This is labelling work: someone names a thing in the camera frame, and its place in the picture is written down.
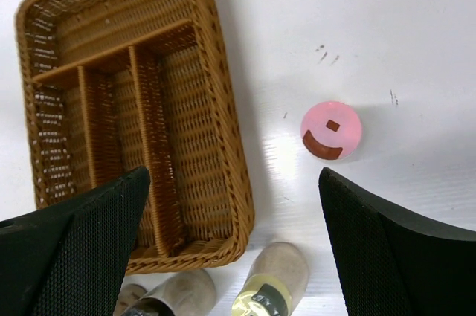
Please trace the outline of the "yellow-lid spice jar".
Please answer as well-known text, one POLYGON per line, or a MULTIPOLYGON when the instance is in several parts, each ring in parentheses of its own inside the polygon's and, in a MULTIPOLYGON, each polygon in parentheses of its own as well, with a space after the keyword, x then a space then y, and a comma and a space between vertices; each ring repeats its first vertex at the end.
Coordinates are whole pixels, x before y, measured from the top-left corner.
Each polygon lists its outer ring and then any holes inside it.
POLYGON ((266 246, 252 264, 231 306, 232 316, 289 316, 302 300, 309 282, 309 266, 292 243, 266 246))

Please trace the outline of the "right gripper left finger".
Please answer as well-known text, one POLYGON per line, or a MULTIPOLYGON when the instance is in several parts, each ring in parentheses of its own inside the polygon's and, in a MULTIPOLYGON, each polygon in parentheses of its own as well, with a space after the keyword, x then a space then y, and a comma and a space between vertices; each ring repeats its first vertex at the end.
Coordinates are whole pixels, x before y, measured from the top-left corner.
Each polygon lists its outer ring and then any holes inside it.
POLYGON ((2 315, 112 315, 149 194, 139 167, 1 222, 2 315))

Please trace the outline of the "pink-lid spice jar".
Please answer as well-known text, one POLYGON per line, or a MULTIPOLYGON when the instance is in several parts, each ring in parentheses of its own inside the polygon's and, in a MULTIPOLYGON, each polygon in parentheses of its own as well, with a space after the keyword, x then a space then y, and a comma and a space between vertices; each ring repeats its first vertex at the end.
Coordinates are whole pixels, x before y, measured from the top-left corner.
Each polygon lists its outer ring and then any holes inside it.
POLYGON ((338 101, 326 101, 313 106, 304 115, 300 135, 311 154, 335 161, 357 149, 363 126, 352 107, 338 101))

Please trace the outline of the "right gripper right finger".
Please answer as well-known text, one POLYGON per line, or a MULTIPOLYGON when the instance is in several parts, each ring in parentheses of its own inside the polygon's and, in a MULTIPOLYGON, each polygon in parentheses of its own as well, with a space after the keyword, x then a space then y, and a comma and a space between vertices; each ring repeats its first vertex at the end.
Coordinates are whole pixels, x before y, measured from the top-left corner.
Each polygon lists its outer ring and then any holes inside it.
POLYGON ((422 216, 330 168, 321 206, 349 315, 474 315, 475 232, 422 216))

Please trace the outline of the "black-cap spice jar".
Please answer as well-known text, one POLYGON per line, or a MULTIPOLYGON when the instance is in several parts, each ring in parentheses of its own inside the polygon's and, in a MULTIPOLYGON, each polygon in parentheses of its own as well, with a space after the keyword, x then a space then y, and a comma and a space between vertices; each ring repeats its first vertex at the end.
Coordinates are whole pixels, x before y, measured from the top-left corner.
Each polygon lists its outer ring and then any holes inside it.
POLYGON ((147 290, 138 284, 127 284, 119 292, 113 316, 120 316, 131 305, 136 303, 147 293, 147 290))
POLYGON ((182 271, 148 291, 122 315, 209 315, 216 286, 205 270, 182 271))

